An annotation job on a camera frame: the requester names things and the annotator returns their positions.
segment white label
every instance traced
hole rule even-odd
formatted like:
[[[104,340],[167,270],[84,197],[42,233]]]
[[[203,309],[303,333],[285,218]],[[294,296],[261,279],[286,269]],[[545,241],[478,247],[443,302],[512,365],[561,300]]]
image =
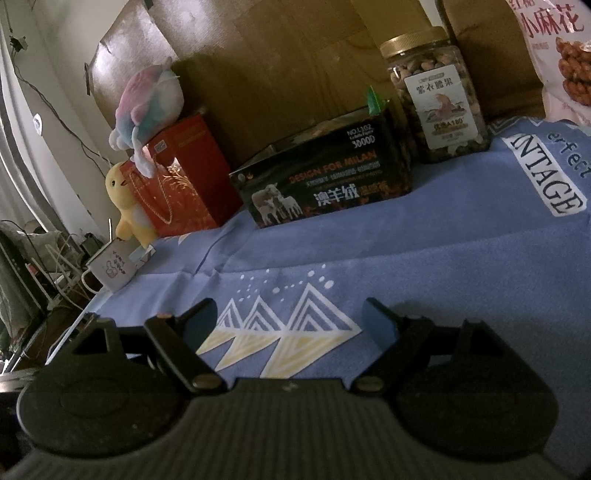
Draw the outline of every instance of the white label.
[[[573,215],[587,209],[585,195],[564,174],[537,135],[517,134],[502,140],[552,215]]]
[[[404,79],[430,149],[473,140],[478,129],[454,65]]]
[[[166,149],[166,142],[164,140],[160,140],[157,144],[154,145],[154,149],[156,153],[162,152],[162,150]]]
[[[355,148],[365,147],[366,145],[371,145],[375,142],[375,136],[372,134],[374,133],[374,128],[371,124],[365,124],[361,127],[352,128],[351,130],[347,131],[347,135],[349,136],[349,140],[351,140],[351,144]]]

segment sheep picture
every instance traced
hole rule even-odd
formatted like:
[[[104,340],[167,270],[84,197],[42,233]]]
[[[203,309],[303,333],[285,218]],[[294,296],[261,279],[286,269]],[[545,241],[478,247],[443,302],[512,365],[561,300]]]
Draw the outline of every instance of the sheep picture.
[[[282,219],[287,218],[287,214],[284,211],[283,205],[278,200],[279,195],[281,195],[281,192],[277,189],[277,183],[267,185],[263,190],[259,190],[258,192],[252,194],[252,204],[261,214],[263,223],[265,223],[265,225],[268,225],[267,222],[269,214],[272,214],[272,216],[275,217],[277,223],[280,223],[277,213]]]
[[[272,225],[273,223],[269,220],[269,214],[275,218],[277,223],[280,223],[279,219],[277,218],[277,207],[275,207],[273,199],[265,200],[258,211],[261,214],[262,221],[265,225]]]
[[[283,195],[277,195],[277,200],[281,202],[283,208],[287,211],[290,216],[290,220],[293,220],[293,217],[298,218],[300,215],[303,215],[304,212],[301,210],[300,205],[296,202],[295,198],[287,197],[285,198]]]

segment blue bedsheet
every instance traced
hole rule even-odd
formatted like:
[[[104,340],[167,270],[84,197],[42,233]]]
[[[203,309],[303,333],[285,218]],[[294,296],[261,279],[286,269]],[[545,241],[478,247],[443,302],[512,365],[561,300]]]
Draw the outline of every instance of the blue bedsheet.
[[[405,197],[264,230],[242,212],[162,239],[98,313],[140,325],[211,297],[218,326],[199,354],[229,382],[345,384],[381,353],[361,323],[369,296],[440,325],[482,319],[555,392],[546,451],[579,473],[591,463],[591,139],[530,119],[491,128],[489,152],[417,168]]]

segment yellow plush toy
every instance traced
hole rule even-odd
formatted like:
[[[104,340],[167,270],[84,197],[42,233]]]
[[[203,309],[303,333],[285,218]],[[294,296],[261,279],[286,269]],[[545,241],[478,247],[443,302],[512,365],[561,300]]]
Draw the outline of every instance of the yellow plush toy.
[[[118,163],[111,168],[105,180],[111,202],[121,211],[121,220],[115,229],[115,235],[122,240],[129,240],[134,236],[142,244],[142,247],[148,248],[158,238],[158,233],[142,206],[131,193],[120,171],[121,165],[123,164]]]

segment glass jar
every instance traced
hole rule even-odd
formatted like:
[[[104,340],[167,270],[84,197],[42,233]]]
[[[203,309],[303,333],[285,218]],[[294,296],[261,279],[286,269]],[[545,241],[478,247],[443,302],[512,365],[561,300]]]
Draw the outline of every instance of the glass jar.
[[[380,51],[424,163],[489,148],[466,64],[443,27],[395,37]]]

